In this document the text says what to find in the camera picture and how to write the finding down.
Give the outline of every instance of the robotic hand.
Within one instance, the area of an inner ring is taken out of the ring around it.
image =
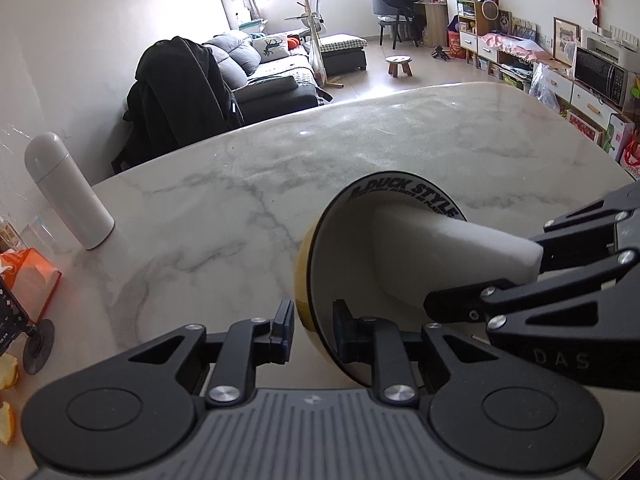
[[[578,383],[640,390],[639,208],[632,184],[548,222],[541,272],[571,270],[432,292],[419,333],[337,298],[337,354],[370,365],[369,388],[255,388],[256,367],[289,359],[289,301],[50,384],[22,416],[34,478],[590,479],[604,418]],[[491,345],[441,324],[461,321]]]

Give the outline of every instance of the wooden stool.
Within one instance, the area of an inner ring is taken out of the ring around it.
[[[393,77],[398,77],[398,65],[402,65],[402,70],[409,77],[413,76],[411,67],[409,66],[411,60],[410,56],[391,56],[385,59],[385,61],[389,63],[389,73]]]

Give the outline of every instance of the tile floor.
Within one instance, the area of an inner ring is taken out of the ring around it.
[[[349,72],[340,76],[340,82],[344,88],[326,88],[334,96],[333,102],[346,101],[348,99],[362,99],[365,97],[391,94],[409,88],[421,86],[433,86],[449,83],[462,83],[470,81],[498,80],[478,70],[471,64],[466,64],[462,59],[442,61],[433,59],[433,48],[421,45],[416,48],[412,42],[398,43],[395,50],[391,50],[391,39],[385,37],[383,46],[379,46],[378,38],[367,38],[369,44],[365,48],[367,54],[367,70],[361,72]],[[413,77],[402,73],[399,67],[398,78],[394,79],[388,74],[388,64],[385,57],[411,56],[411,70]]]

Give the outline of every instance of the white thermos bottle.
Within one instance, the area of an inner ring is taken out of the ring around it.
[[[24,152],[24,165],[85,249],[93,249],[109,236],[113,218],[56,134],[47,132],[35,137]]]

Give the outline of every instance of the gray sofa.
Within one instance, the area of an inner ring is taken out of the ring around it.
[[[331,100],[316,85],[308,54],[301,46],[291,50],[289,57],[262,64],[251,37],[239,30],[215,36],[204,46],[212,50],[223,79],[234,90],[245,124],[315,108]],[[247,92],[252,86],[256,88]]]

